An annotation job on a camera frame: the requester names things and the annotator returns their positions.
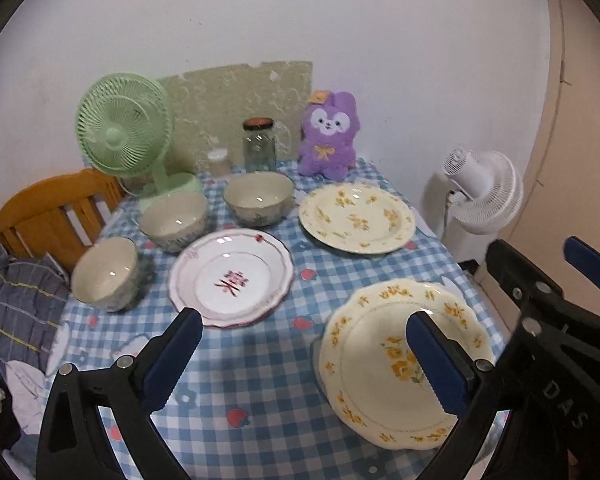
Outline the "large yellow floral plate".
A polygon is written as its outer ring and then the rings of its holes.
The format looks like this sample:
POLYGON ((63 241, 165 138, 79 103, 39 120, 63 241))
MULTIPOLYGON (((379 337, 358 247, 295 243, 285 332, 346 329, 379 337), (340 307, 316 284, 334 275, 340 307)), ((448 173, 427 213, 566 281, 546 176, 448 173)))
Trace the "large yellow floral plate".
POLYGON ((406 342, 423 310, 472 358, 494 360, 489 336, 457 288, 397 278, 357 290, 330 318, 316 374, 336 415, 387 450, 442 445, 457 418, 445 413, 406 342))

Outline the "floral ceramic bowl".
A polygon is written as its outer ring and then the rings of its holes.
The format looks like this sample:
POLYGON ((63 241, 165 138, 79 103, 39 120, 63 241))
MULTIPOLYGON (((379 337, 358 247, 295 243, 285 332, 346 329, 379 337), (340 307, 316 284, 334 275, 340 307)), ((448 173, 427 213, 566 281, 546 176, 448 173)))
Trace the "floral ceramic bowl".
POLYGON ((160 197, 141 215, 138 226, 164 252, 181 252, 207 229, 209 202, 198 192, 160 197))
POLYGON ((223 198, 242 226, 272 226, 294 208, 294 182, 279 172, 238 174, 227 183, 223 198))
POLYGON ((140 288, 140 253, 126 237, 109 237, 87 249, 71 275, 71 292, 104 312, 128 308, 140 288))

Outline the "small yellow floral plate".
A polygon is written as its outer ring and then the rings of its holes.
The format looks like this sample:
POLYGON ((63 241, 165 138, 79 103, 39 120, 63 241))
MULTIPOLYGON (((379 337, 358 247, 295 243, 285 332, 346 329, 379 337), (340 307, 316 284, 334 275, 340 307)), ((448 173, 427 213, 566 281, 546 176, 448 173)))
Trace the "small yellow floral plate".
POLYGON ((328 247, 357 255, 383 255, 415 235, 413 211, 382 188, 362 183, 322 186, 300 204, 306 232, 328 247))

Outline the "red trimmed white plate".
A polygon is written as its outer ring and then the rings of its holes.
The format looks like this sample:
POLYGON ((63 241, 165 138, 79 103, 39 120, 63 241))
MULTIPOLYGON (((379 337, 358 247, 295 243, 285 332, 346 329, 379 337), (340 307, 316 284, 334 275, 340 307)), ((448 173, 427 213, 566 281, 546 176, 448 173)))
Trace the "red trimmed white plate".
POLYGON ((170 271, 169 297, 178 310, 197 310, 205 326, 246 326, 275 310, 293 279, 291 253, 278 238, 229 229, 180 253, 170 271))

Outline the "light grey garment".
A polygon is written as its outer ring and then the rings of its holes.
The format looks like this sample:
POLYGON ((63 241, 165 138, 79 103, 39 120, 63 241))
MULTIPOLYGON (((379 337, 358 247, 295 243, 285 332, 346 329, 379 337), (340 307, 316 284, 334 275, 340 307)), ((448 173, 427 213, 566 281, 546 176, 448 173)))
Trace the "light grey garment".
POLYGON ((12 394, 12 411, 25 434, 38 436, 45 410, 45 376, 21 361, 6 363, 6 384, 12 394))

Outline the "white standing fan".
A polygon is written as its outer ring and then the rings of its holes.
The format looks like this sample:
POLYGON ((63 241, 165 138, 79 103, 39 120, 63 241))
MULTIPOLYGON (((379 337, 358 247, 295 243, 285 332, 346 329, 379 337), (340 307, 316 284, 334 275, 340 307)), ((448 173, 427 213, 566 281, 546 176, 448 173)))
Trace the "white standing fan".
POLYGON ((524 179, 498 151, 459 146, 442 166, 452 188, 445 199, 442 240, 453 220, 471 235, 493 234, 512 222, 524 201, 524 179))

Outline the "grey plaid pillow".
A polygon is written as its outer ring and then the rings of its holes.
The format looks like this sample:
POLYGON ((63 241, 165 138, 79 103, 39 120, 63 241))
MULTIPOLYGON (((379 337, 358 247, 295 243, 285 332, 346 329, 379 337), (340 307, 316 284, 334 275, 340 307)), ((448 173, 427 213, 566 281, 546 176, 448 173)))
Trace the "grey plaid pillow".
POLYGON ((46 371, 69 296, 68 275, 51 256, 17 258, 0 244, 0 367, 20 361, 46 371))

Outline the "blue checkered tablecloth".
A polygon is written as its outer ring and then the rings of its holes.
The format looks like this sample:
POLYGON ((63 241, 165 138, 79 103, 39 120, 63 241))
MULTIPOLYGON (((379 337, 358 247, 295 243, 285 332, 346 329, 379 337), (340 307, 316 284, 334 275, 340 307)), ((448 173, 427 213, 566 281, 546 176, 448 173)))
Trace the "blue checkered tablecloth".
MULTIPOLYGON (((205 328, 164 409, 151 415, 166 444, 196 479, 414 479, 433 452, 389 452, 340 422, 318 386, 314 353, 332 310, 357 289, 393 278, 438 282, 464 296, 498 356, 508 336, 500 330, 460 267, 417 217, 415 236, 388 256, 343 256, 312 242, 298 209, 266 228, 294 262, 283 303, 246 327, 205 328)), ((137 229, 133 196, 126 196, 102 237, 123 236, 140 250, 137 304, 102 313, 71 299, 47 365, 45 403, 56 370, 110 367, 120 354, 140 352, 178 314, 169 298, 175 256, 137 229)))

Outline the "wooden bed headboard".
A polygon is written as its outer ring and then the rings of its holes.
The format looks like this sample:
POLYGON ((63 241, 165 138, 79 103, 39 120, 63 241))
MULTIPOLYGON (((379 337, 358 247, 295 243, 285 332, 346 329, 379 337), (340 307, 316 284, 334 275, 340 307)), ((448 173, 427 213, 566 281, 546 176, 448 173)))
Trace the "wooden bed headboard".
POLYGON ((87 240, 94 243, 105 226, 96 200, 101 198, 109 211, 115 211, 123 197, 118 180, 95 169, 38 181, 0 209, 0 244, 18 258, 50 255, 72 271, 88 246, 69 214, 76 215, 87 240))

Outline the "purple plush bunny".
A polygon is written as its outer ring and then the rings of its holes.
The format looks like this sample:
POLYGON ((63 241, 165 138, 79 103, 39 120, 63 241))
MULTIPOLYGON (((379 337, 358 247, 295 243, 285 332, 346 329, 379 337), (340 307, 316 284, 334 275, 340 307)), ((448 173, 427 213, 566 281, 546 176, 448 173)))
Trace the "purple plush bunny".
POLYGON ((321 174, 342 181, 354 167, 354 138, 360 131, 358 107, 353 94, 345 91, 314 91, 303 113, 298 173, 321 174))

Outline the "cotton swab container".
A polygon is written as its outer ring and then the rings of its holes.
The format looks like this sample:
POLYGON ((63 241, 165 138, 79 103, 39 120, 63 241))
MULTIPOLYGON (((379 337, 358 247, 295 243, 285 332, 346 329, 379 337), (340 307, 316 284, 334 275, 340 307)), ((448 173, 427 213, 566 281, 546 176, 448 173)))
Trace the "cotton swab container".
POLYGON ((230 158, 227 148, 214 148, 207 153, 209 172, 212 177, 225 177, 230 174, 230 158))

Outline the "glass jar black lid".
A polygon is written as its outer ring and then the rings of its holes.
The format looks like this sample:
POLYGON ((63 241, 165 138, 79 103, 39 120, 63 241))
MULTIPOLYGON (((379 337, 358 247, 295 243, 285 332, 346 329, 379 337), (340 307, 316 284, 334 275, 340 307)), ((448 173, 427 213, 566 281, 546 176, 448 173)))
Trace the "glass jar black lid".
POLYGON ((274 120, 267 117, 253 117, 242 123, 242 130, 244 130, 242 150, 247 172, 276 170, 277 157, 273 128, 274 120))

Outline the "green desk fan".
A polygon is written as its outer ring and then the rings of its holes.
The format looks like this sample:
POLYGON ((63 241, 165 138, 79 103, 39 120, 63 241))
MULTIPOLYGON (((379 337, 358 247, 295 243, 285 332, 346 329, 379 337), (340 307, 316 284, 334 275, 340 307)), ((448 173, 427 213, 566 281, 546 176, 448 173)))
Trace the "green desk fan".
POLYGON ((166 89, 133 73, 103 76, 85 92, 76 111, 76 140, 95 169, 118 179, 152 177, 137 196, 141 211, 162 196, 202 191, 190 172, 166 172, 173 129, 166 89))

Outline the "green patterned wall mat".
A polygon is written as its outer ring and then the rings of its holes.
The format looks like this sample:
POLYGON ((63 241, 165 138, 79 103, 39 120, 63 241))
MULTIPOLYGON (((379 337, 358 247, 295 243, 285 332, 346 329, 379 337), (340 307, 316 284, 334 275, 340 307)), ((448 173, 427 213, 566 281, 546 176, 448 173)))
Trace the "green patterned wall mat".
POLYGON ((200 174, 208 169, 207 153, 214 148, 225 148, 230 162, 242 165, 242 123, 257 117, 274 122, 277 158, 297 158, 312 74, 310 61, 279 61, 212 67, 161 78, 174 117, 166 170, 200 174))

